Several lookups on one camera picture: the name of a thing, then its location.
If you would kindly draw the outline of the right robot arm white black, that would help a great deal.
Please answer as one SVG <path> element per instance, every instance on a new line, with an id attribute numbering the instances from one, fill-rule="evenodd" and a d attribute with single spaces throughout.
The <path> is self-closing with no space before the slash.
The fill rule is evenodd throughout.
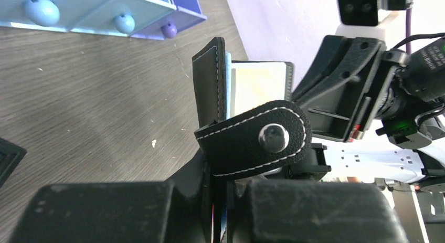
<path id="1" fill-rule="evenodd" d="M 291 96 L 310 120 L 313 136 L 359 140 L 373 120 L 378 136 L 420 154 L 420 192 L 444 193 L 444 33 L 383 40 L 327 35 Z"/>

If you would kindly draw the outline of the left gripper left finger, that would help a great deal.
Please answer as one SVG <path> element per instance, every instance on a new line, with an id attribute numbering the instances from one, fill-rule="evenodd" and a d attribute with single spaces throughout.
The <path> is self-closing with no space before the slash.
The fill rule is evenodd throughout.
<path id="1" fill-rule="evenodd" d="M 47 185 L 10 242 L 210 242 L 208 183 L 198 151 L 161 182 Z"/>

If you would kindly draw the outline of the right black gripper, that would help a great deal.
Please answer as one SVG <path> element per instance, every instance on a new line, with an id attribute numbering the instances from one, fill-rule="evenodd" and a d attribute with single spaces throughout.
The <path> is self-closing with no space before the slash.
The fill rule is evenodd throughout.
<path id="1" fill-rule="evenodd" d="M 407 57 L 400 49 L 386 51 L 380 39 L 327 35 L 291 94 L 291 109 L 306 113 L 315 138 L 361 140 L 389 108 L 388 88 Z"/>

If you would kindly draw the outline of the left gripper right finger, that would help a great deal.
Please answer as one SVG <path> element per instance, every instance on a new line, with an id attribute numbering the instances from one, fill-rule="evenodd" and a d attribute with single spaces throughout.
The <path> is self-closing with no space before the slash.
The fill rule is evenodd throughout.
<path id="1" fill-rule="evenodd" d="M 386 197 L 371 184 L 235 181 L 228 242 L 407 242 Z"/>

